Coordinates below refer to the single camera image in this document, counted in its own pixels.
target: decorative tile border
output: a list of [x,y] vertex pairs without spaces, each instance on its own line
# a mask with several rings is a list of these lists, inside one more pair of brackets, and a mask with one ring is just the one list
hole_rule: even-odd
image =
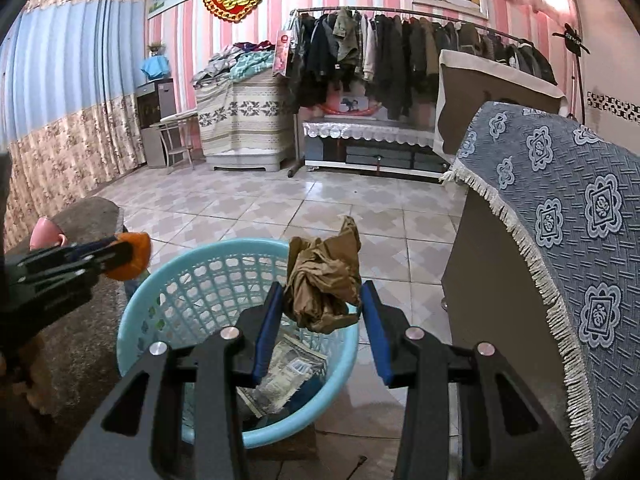
[[640,105],[627,103],[610,95],[587,92],[587,104],[592,108],[610,112],[626,121],[640,124]]

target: laundry basket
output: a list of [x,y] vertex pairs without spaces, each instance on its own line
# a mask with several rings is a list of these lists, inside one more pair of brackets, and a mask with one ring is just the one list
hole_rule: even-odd
[[[260,305],[278,281],[287,278],[284,242],[236,238],[199,247],[156,270],[129,301],[118,330],[118,368],[124,375],[155,341],[173,348],[200,343],[236,322],[240,312]],[[287,317],[282,324],[296,330],[312,349],[327,355],[322,388],[299,410],[270,426],[242,434],[247,448],[287,438],[311,424],[347,381],[358,347],[358,325],[329,335],[298,329]],[[185,392],[182,439],[193,443],[193,389]]]

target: blanket fringe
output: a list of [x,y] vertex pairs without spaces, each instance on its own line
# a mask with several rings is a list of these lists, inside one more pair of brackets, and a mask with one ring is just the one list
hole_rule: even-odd
[[461,180],[489,203],[491,211],[504,223],[516,241],[531,276],[540,291],[543,303],[548,306],[546,322],[558,342],[564,365],[564,384],[567,388],[567,414],[571,427],[571,448],[582,467],[585,478],[593,475],[594,424],[593,405],[589,381],[580,343],[571,323],[568,309],[560,291],[546,269],[542,254],[529,232],[523,227],[516,212],[502,200],[500,193],[481,177],[467,169],[459,159],[455,160],[441,180]]

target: pile of clothes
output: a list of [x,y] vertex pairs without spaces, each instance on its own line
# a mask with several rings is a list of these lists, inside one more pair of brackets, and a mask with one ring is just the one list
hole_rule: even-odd
[[235,43],[214,54],[206,67],[191,79],[194,88],[211,82],[230,80],[237,83],[264,72],[273,66],[275,46],[271,41],[262,43]]
[[532,44],[481,35],[472,23],[442,26],[427,18],[368,18],[343,7],[318,19],[301,14],[293,21],[288,104],[294,112],[322,104],[330,85],[348,92],[357,78],[366,95],[386,107],[388,118],[398,120],[409,114],[414,96],[421,102],[437,101],[443,50],[508,64],[557,84],[550,63]]

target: silver screw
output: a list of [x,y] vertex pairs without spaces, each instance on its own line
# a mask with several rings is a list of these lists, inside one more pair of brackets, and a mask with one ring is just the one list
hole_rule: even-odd
[[418,341],[424,337],[424,330],[417,326],[410,326],[406,329],[404,335],[412,341]]
[[222,339],[235,339],[240,335],[240,330],[235,326],[227,326],[220,331],[220,337]]
[[495,354],[495,346],[493,346],[491,343],[480,343],[478,345],[478,353],[480,355],[489,357]]
[[149,347],[149,352],[151,352],[151,355],[162,355],[166,352],[166,349],[167,349],[166,343],[162,341],[156,341],[155,343],[152,343],[151,346]]

